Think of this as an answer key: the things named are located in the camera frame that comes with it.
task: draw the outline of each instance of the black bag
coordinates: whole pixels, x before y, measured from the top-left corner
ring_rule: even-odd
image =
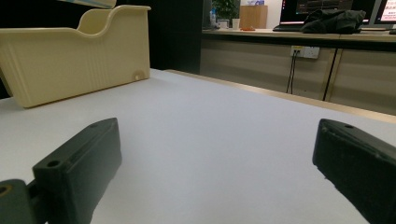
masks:
[[[354,34],[363,24],[365,11],[325,9],[309,14],[301,31],[305,34]]]

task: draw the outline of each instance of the wooden desk edge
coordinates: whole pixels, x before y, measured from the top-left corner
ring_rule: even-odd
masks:
[[[205,81],[210,81],[210,82],[214,82],[214,83],[218,83],[218,84],[222,84],[222,85],[226,85],[226,86],[231,86],[231,87],[235,87],[235,88],[238,88],[241,90],[253,91],[253,92],[257,92],[257,93],[261,93],[261,94],[265,94],[265,95],[270,95],[270,96],[274,96],[277,98],[290,100],[290,101],[294,101],[294,102],[298,102],[298,103],[302,103],[302,104],[306,104],[306,105],[314,105],[314,106],[318,106],[321,108],[326,108],[326,109],[331,109],[331,110],[344,112],[344,113],[348,113],[348,114],[352,114],[352,115],[362,116],[362,117],[366,117],[369,119],[385,121],[388,123],[396,123],[396,116],[383,114],[383,113],[379,113],[379,112],[374,112],[371,110],[365,110],[365,109],[360,109],[360,108],[347,106],[347,105],[338,105],[338,104],[334,104],[334,103],[323,102],[320,100],[305,98],[302,96],[290,95],[290,94],[287,94],[284,92],[270,91],[267,89],[252,87],[252,86],[248,86],[248,85],[244,85],[244,84],[234,83],[231,81],[216,79],[213,77],[203,77],[203,76],[180,72],[180,71],[172,70],[172,69],[168,69],[168,70],[164,70],[164,71],[182,75],[185,77],[194,77],[194,78],[198,78],[198,79],[205,80]]]

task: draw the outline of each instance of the keyboard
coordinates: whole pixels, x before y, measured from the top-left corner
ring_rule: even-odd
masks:
[[[273,29],[273,31],[276,31],[276,32],[300,32],[302,27],[303,27],[302,24],[298,24],[298,25],[280,24],[280,25],[276,26]]]

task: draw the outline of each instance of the green plant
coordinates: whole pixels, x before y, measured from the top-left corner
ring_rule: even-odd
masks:
[[[213,0],[212,6],[216,9],[219,19],[231,21],[238,16],[234,0]]]

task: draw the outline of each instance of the power outlet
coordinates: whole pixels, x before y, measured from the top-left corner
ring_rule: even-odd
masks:
[[[295,50],[297,51],[297,57],[298,58],[303,58],[304,57],[304,50],[305,47],[304,46],[291,46],[291,51],[290,51],[290,56],[294,56],[295,55]]]
[[[310,59],[317,59],[319,56],[319,48],[317,47],[305,47],[304,48],[304,57]]]

